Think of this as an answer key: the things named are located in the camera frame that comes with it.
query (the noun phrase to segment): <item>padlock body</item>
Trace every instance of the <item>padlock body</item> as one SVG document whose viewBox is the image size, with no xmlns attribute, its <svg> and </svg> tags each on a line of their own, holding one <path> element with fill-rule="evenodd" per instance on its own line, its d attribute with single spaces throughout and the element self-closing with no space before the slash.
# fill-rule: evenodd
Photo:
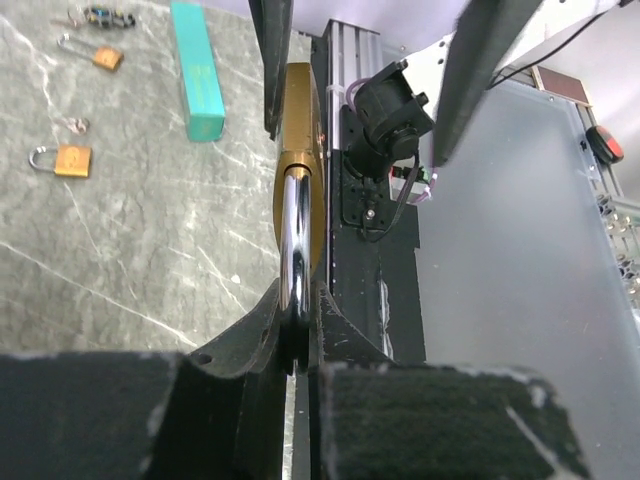
<svg viewBox="0 0 640 480">
<path fill-rule="evenodd" d="M 96 54 L 93 56 L 93 64 L 114 72 L 120 67 L 122 60 L 124 59 L 124 53 L 119 52 L 115 48 L 100 47 Z"/>
<path fill-rule="evenodd" d="M 54 172 L 63 177 L 88 177 L 91 148 L 76 145 L 60 145 Z"/>
</svg>

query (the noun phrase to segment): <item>brass padlock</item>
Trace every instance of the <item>brass padlock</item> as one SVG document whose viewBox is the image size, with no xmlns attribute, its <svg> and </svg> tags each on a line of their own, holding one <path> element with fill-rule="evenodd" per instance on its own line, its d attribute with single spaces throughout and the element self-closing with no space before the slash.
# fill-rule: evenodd
<svg viewBox="0 0 640 480">
<path fill-rule="evenodd" d="M 87 50 L 93 50 L 94 54 L 89 55 L 88 53 L 83 53 L 79 50 L 76 50 L 75 48 L 69 46 L 70 43 L 80 45 Z M 61 49 L 69 53 L 73 53 L 80 58 L 90 60 L 94 65 L 104 68 L 105 70 L 109 70 L 110 72 L 115 72 L 118 67 L 120 67 L 122 60 L 124 60 L 124 53 L 116 50 L 113 47 L 96 47 L 95 45 L 91 45 L 90 43 L 85 42 L 84 40 L 78 40 L 68 33 L 65 33 L 58 39 L 58 46 Z"/>
<path fill-rule="evenodd" d="M 43 167 L 36 163 L 37 157 L 46 152 L 57 152 L 53 168 Z M 29 152 L 29 165 L 32 168 L 63 177 L 88 177 L 90 163 L 91 147 L 60 145 L 59 147 L 37 147 Z"/>
</svg>

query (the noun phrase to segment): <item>green rectangular box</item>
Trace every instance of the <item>green rectangular box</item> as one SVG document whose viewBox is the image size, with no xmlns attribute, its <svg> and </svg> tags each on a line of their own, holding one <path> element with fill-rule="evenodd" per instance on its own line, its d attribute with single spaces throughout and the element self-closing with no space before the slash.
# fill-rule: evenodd
<svg viewBox="0 0 640 480">
<path fill-rule="evenodd" d="M 216 64 L 199 5 L 171 2 L 180 61 L 184 120 L 192 142 L 218 140 L 224 127 L 224 103 Z"/>
</svg>

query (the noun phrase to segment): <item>wall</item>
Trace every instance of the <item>wall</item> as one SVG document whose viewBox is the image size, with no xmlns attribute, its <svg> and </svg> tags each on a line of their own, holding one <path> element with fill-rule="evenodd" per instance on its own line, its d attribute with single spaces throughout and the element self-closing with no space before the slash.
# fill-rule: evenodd
<svg viewBox="0 0 640 480">
<path fill-rule="evenodd" d="M 248 0 L 201 0 L 205 5 L 250 15 Z M 294 0 L 293 27 L 322 35 L 329 19 L 380 33 L 393 47 L 413 52 L 451 33 L 467 0 Z"/>
<path fill-rule="evenodd" d="M 568 29 L 532 50 L 523 63 L 539 58 L 568 38 Z M 614 8 L 543 65 L 581 79 L 599 123 L 625 150 L 616 166 L 626 196 L 640 200 L 640 2 Z"/>
</svg>

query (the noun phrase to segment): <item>gray marble countertop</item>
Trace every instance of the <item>gray marble countertop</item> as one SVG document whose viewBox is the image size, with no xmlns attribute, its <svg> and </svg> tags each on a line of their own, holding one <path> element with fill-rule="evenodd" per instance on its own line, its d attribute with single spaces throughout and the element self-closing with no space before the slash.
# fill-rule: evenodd
<svg viewBox="0 0 640 480">
<path fill-rule="evenodd" d="M 277 276 L 276 153 L 262 128 L 249 19 L 209 10 L 227 112 L 223 138 L 186 139 L 168 1 L 137 26 L 74 36 L 125 53 L 115 73 L 56 45 L 62 0 L 0 7 L 0 350 L 182 350 L 251 309 Z M 294 35 L 291 59 L 308 61 Z M 56 120 L 87 117 L 84 136 Z M 88 179 L 37 172 L 38 145 L 93 148 Z"/>
</svg>

